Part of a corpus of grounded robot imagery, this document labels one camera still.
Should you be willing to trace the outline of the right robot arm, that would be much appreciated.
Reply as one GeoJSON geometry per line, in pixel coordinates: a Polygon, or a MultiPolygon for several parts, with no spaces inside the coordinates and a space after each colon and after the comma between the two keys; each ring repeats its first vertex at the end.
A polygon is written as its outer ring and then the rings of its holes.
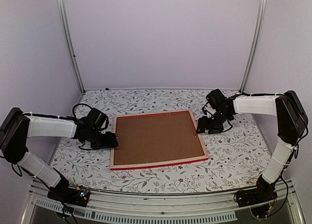
{"type": "Polygon", "coordinates": [[[261,203],[271,194],[273,185],[291,161],[297,156],[299,142],[307,136],[308,117],[295,91],[277,94],[235,94],[225,97],[219,89],[206,96],[207,104],[214,110],[203,109],[204,116],[197,121],[197,133],[223,133],[224,122],[230,122],[236,114],[275,116],[278,139],[271,160],[257,181],[258,188],[252,192],[255,202],[261,203]]]}

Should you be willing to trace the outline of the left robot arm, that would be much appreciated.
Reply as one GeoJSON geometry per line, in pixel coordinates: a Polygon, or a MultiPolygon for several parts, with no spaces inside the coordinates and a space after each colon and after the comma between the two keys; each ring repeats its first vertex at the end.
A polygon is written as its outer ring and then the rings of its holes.
{"type": "Polygon", "coordinates": [[[14,107],[0,127],[0,150],[2,157],[11,165],[18,165],[33,177],[43,181],[63,202],[73,194],[69,182],[58,171],[29,151],[28,138],[61,137],[89,143],[91,150],[116,148],[115,133],[107,131],[109,119],[96,108],[80,119],[76,115],[62,117],[56,115],[26,113],[14,107]]]}

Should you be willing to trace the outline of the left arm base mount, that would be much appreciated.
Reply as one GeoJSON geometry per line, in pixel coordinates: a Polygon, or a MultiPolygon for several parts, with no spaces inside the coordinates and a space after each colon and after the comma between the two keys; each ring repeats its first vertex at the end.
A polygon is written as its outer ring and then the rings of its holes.
{"type": "Polygon", "coordinates": [[[76,187],[65,187],[62,189],[50,188],[47,197],[65,204],[86,207],[90,198],[90,190],[82,185],[76,187]]]}

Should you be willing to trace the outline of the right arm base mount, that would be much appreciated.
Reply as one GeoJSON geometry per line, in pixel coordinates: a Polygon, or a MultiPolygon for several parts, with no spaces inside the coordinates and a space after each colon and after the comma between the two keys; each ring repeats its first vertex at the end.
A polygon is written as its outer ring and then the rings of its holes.
{"type": "Polygon", "coordinates": [[[267,218],[275,208],[277,192],[275,187],[260,186],[253,189],[241,189],[235,192],[234,201],[238,207],[249,207],[251,214],[257,219],[267,218]]]}

